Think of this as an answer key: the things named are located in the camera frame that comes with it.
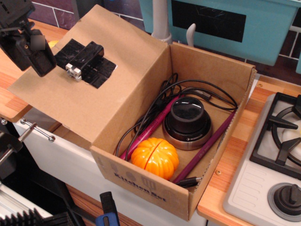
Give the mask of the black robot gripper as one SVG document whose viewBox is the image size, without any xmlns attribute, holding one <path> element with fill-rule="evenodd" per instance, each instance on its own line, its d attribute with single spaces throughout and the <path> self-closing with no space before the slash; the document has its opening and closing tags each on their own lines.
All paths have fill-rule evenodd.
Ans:
<svg viewBox="0 0 301 226">
<path fill-rule="evenodd" d="M 40 77 L 56 67 L 56 59 L 38 29 L 28 20 L 35 10 L 30 0 L 2 0 L 0 2 L 0 48 L 22 71 L 32 66 Z"/>
</svg>

